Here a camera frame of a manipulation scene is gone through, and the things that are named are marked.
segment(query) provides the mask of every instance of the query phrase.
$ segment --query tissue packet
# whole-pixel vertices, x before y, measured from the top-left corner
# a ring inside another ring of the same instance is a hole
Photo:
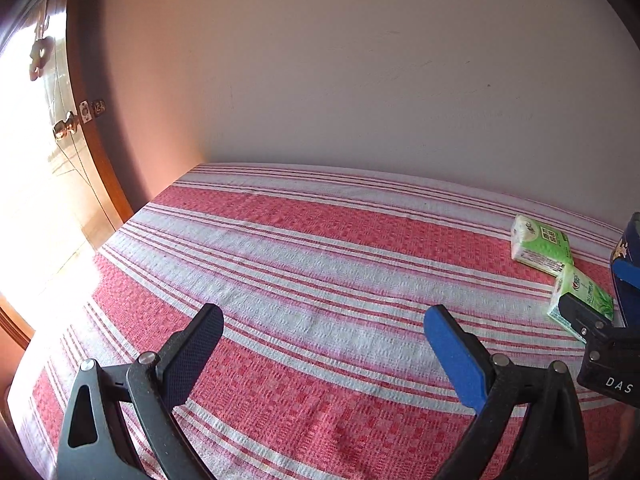
[[[562,231],[523,215],[517,215],[511,227],[511,259],[552,276],[574,264]]]
[[[589,276],[574,266],[564,266],[562,273],[556,278],[556,287],[554,288],[554,293],[551,295],[551,304],[547,315],[576,339],[586,344],[584,338],[571,328],[571,324],[562,317],[558,310],[560,297],[566,292],[583,300],[593,310],[596,310],[610,321],[613,321],[613,298],[602,290]]]

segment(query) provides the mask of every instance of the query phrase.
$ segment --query white wall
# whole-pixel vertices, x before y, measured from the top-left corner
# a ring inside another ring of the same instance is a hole
[[[640,208],[640,52],[605,0],[104,9],[149,197],[200,160],[266,161],[431,176],[618,226]]]

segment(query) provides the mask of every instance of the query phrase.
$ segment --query barcode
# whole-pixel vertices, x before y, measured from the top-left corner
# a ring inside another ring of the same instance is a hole
[[[542,227],[542,225],[540,226],[540,231],[542,232],[542,237],[545,240],[549,240],[551,243],[556,245],[558,244],[558,238],[556,238],[556,233],[554,231],[551,231],[546,227]]]

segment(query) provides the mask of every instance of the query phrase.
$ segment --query striped fabric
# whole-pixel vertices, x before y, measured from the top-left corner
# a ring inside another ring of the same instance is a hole
[[[28,457],[55,476],[79,362],[158,350],[206,302],[225,333],[177,420],[229,479],[429,479],[472,412],[422,334],[443,303],[490,352],[518,364],[583,345],[545,316],[553,279],[512,262],[517,213],[564,230],[577,267],[612,292],[620,232],[513,196],[434,180],[308,166],[203,165],[139,211],[99,251],[91,300],[20,364],[10,408]],[[618,440],[622,405],[580,386],[592,476]],[[504,463],[516,408],[487,473]],[[149,474],[162,473],[131,409]]]

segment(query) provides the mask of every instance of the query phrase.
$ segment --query silver screw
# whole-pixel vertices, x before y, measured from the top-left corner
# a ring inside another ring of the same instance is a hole
[[[508,366],[511,362],[505,354],[494,354],[491,356],[491,361],[497,366]]]
[[[80,369],[83,372],[88,372],[89,370],[91,370],[91,368],[94,367],[94,365],[95,365],[95,361],[93,359],[85,359],[80,363]]]
[[[141,365],[149,365],[155,360],[156,360],[155,352],[142,352],[142,354],[138,356],[138,362]]]
[[[553,366],[554,370],[559,374],[564,374],[567,370],[566,364],[564,364],[562,361],[554,361]]]

